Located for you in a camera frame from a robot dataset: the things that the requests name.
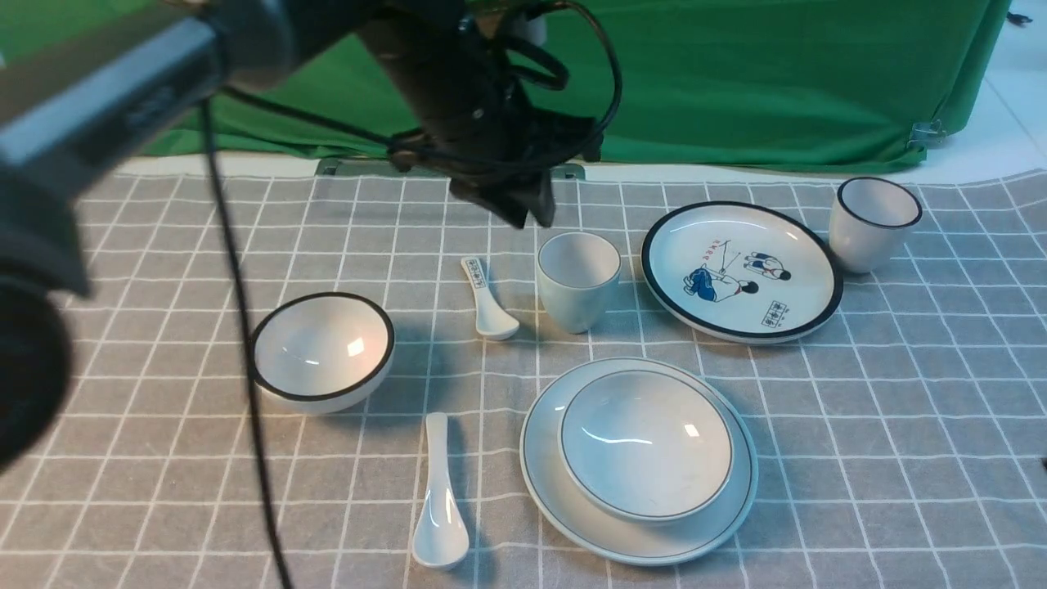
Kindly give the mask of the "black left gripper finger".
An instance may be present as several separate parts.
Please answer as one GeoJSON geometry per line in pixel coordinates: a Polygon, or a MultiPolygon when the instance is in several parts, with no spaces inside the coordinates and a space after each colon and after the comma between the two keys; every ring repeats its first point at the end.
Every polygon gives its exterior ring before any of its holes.
{"type": "Polygon", "coordinates": [[[524,187],[524,179],[519,176],[450,179],[453,197],[481,206],[516,230],[521,230],[528,219],[528,206],[516,195],[520,187],[524,187]]]}

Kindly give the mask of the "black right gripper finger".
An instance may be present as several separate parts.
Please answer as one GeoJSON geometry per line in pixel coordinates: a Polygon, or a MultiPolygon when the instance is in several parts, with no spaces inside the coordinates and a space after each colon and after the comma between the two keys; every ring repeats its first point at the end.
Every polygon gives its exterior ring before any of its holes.
{"type": "Polygon", "coordinates": [[[524,205],[540,227],[552,227],[556,202],[550,172],[539,172],[528,179],[527,186],[524,187],[524,205]]]}

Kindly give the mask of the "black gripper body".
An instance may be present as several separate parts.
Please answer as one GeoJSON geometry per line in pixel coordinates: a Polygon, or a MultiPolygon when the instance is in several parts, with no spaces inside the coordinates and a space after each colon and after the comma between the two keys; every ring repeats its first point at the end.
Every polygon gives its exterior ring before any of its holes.
{"type": "MultiPolygon", "coordinates": [[[[393,85],[419,123],[393,135],[393,167],[449,179],[519,176],[525,187],[534,174],[572,158],[598,160],[604,119],[539,108],[524,90],[525,83],[564,90],[569,68],[542,49],[520,55],[533,67],[514,64],[505,49],[393,56],[393,85]]],[[[521,202],[524,187],[516,191],[521,202]]]]}

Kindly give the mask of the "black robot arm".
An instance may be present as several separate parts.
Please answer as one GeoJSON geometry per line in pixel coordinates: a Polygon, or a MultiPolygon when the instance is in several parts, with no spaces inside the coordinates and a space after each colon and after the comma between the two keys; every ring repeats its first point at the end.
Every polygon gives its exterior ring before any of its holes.
{"type": "Polygon", "coordinates": [[[555,216],[550,172],[600,158],[623,97],[612,41],[576,1],[209,1],[157,3],[2,72],[2,466],[18,461],[63,407],[74,346],[55,291],[92,294],[75,202],[108,172],[209,100],[236,101],[384,146],[397,171],[426,168],[512,227],[555,216]],[[569,71],[527,36],[550,12],[578,12],[606,53],[601,117],[536,107],[525,83],[564,90],[569,71]],[[388,75],[418,127],[392,137],[264,100],[348,36],[388,75]]]}

